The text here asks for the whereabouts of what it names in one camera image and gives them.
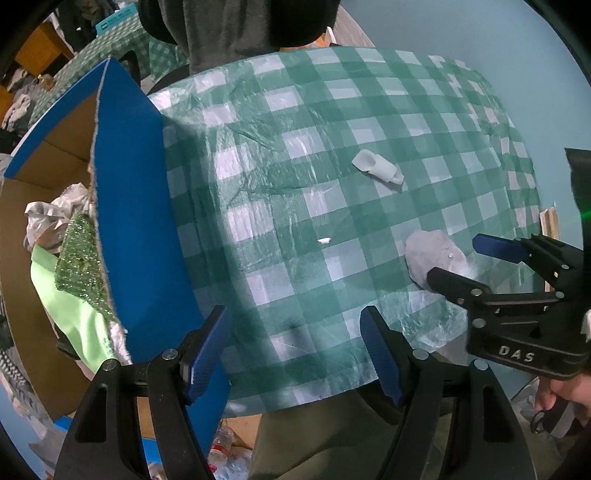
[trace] screw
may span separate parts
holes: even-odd
[[[162,358],[164,358],[165,360],[172,360],[176,358],[177,355],[178,352],[176,348],[167,348],[164,352],[162,352]]]
[[[486,370],[488,368],[488,364],[484,361],[484,360],[480,360],[479,358],[477,358],[476,360],[474,360],[474,366],[478,369],[478,370]]]
[[[103,370],[108,372],[109,370],[113,370],[117,365],[119,365],[117,360],[114,358],[109,358],[108,360],[105,360],[105,363],[103,364]]]
[[[422,348],[415,348],[413,350],[413,357],[417,360],[426,360],[427,358],[429,358],[429,354]]]
[[[485,325],[486,325],[486,320],[485,319],[474,319],[474,320],[472,320],[472,326],[474,328],[484,328]]]

